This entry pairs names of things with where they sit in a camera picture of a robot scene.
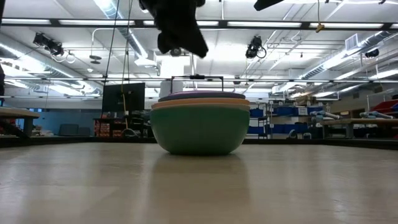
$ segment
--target stacked bowls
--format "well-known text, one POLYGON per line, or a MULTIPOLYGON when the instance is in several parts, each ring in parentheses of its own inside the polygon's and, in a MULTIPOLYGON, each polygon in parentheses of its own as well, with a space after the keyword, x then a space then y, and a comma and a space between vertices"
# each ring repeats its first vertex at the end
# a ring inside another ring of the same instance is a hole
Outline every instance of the stacked bowls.
POLYGON ((220 156, 242 144, 249 110, 242 94, 185 91, 152 105, 150 123, 159 145, 171 154, 220 156))

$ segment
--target computer monitor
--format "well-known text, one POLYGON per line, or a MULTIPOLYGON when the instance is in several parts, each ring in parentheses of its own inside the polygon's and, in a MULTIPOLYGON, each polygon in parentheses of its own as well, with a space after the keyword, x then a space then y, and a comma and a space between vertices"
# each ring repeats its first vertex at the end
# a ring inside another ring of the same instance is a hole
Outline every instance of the computer monitor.
MULTIPOLYGON (((126 111, 144 110, 145 83, 123 84, 123 93, 126 100, 126 111)), ((102 108, 106 112, 124 111, 121 85, 104 86, 102 108)))

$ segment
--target green bowl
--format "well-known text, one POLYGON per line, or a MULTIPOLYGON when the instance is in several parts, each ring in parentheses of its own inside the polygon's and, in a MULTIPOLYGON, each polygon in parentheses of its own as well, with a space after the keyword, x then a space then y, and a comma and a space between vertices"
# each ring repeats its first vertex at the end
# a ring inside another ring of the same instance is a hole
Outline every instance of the green bowl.
POLYGON ((181 106, 153 110, 150 123, 155 138, 171 154, 227 155, 248 132, 248 111, 218 106, 181 106))

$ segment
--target workbench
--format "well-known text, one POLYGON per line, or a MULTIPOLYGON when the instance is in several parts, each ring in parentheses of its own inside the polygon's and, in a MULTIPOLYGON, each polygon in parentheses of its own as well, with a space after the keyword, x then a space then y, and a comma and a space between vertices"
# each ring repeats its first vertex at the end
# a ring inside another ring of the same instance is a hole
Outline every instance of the workbench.
POLYGON ((345 125, 346 126, 346 138, 354 138, 354 124, 377 124, 384 126, 398 126, 398 119, 336 119, 321 121, 320 124, 323 127, 323 138, 326 139, 329 136, 329 128, 333 125, 345 125))
POLYGON ((32 135, 33 119, 40 117, 39 113, 31 112, 27 109, 0 107, 0 126, 10 134, 15 134, 20 138, 29 138, 32 135), (24 130, 9 124, 5 119, 23 119, 24 130))

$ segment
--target air vent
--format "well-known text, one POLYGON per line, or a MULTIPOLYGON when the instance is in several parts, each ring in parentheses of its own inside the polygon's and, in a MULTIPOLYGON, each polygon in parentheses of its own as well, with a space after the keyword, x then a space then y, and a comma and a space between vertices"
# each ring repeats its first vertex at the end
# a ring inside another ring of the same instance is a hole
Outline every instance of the air vent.
POLYGON ((356 47, 358 47, 358 34, 354 34, 346 39, 346 51, 350 51, 356 47))
POLYGON ((354 93, 354 94, 353 94, 353 98, 354 98, 354 99, 358 99, 358 98, 359 98, 359 92, 354 93))
POLYGON ((374 93, 380 93, 380 92, 382 92, 383 91, 383 86, 377 86, 377 87, 375 87, 374 89, 373 89, 373 92, 374 93))

